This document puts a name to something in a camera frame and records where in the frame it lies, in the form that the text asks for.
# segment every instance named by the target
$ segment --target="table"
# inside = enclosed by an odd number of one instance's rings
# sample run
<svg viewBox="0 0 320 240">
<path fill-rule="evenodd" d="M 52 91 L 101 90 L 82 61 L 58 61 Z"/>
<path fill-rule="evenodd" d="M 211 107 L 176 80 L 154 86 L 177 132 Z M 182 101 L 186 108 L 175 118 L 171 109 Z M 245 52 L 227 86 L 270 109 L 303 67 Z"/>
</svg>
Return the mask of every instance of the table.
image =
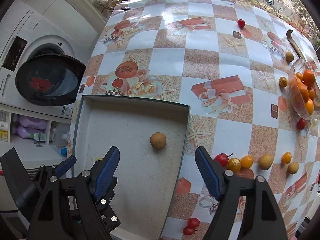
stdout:
<svg viewBox="0 0 320 240">
<path fill-rule="evenodd" d="M 237 20 L 246 22 L 239 28 Z M 116 6 L 88 62 L 71 121 L 68 154 L 83 94 L 128 95 L 191 106 L 190 125 L 179 180 L 162 232 L 167 239 L 202 239 L 217 208 L 194 160 L 204 146 L 212 158 L 233 153 L 252 155 L 242 175 L 264 176 L 283 214 L 289 239 L 306 216 L 319 188 L 320 133 L 310 122 L 309 135 L 299 132 L 299 119 L 278 80 L 287 77 L 297 55 L 286 39 L 289 24 L 237 0 L 132 0 Z M 298 31 L 292 36 L 319 74 L 311 43 Z M 300 165 L 287 175 L 285 152 Z M 269 153 L 274 163 L 258 168 Z M 229 239 L 236 239 L 244 211 L 241 197 Z M 182 229 L 196 217 L 194 235 Z"/>
</svg>

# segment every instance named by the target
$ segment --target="white box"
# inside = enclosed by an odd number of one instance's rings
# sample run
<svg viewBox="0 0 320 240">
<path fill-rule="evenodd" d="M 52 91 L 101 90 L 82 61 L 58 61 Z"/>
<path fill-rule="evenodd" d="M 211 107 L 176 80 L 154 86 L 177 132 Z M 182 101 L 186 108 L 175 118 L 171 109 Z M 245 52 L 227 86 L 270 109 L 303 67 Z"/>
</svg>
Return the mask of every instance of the white box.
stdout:
<svg viewBox="0 0 320 240">
<path fill-rule="evenodd" d="M 76 121 L 74 175 L 90 170 L 111 146 L 120 150 L 118 183 L 110 206 L 121 225 L 111 233 L 123 240 L 158 239 L 163 230 L 185 147 L 190 107 L 149 98 L 84 95 Z M 155 150 L 150 136 L 166 135 Z"/>
</svg>

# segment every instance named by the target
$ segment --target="purple bottle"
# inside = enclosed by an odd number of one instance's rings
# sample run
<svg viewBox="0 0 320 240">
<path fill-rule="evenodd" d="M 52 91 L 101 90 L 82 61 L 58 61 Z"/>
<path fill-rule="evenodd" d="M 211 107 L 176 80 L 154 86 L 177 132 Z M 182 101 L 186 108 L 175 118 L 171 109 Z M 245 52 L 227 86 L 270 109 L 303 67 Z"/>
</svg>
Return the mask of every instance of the purple bottle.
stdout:
<svg viewBox="0 0 320 240">
<path fill-rule="evenodd" d="M 31 127 L 23 127 L 22 125 L 19 125 L 19 127 L 16 127 L 15 125 L 13 125 L 12 133 L 17 133 L 21 138 L 31 138 L 31 134 L 44 133 L 44 131 L 31 128 Z"/>
<path fill-rule="evenodd" d="M 45 130 L 48 125 L 47 120 L 18 114 L 13 114 L 13 121 L 19 122 L 23 127 L 31 127 L 39 130 Z"/>
</svg>

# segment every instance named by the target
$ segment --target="glass bowl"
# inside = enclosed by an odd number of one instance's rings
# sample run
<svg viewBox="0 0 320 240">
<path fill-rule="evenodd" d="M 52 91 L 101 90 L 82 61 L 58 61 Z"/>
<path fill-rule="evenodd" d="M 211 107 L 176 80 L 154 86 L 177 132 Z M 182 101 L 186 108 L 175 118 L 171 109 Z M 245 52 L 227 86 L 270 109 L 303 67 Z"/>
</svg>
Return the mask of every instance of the glass bowl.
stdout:
<svg viewBox="0 0 320 240">
<path fill-rule="evenodd" d="M 320 118 L 320 89 L 318 87 L 318 84 L 315 82 L 312 87 L 315 91 L 316 97 L 313 101 L 314 111 L 312 115 L 310 115 L 305 107 L 305 103 L 303 101 L 300 90 L 298 89 L 298 83 L 296 79 L 296 73 L 300 72 L 301 74 L 303 74 L 306 69 L 312 70 L 314 75 L 316 76 L 316 73 L 314 72 L 312 67 L 308 63 L 306 63 L 304 59 L 299 58 L 295 63 L 293 63 L 288 74 L 288 93 L 289 100 L 297 114 L 305 120 L 313 121 Z"/>
</svg>

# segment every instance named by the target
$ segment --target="washing machine door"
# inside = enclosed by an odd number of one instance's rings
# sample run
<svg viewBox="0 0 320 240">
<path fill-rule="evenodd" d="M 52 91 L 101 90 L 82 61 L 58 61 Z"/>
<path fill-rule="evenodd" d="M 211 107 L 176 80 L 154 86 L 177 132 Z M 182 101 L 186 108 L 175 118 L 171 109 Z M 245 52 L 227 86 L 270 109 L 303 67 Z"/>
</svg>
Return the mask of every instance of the washing machine door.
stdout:
<svg viewBox="0 0 320 240">
<path fill-rule="evenodd" d="M 76 101 L 85 65 L 59 54 L 45 54 L 27 60 L 18 69 L 18 92 L 38 106 L 64 106 Z"/>
</svg>

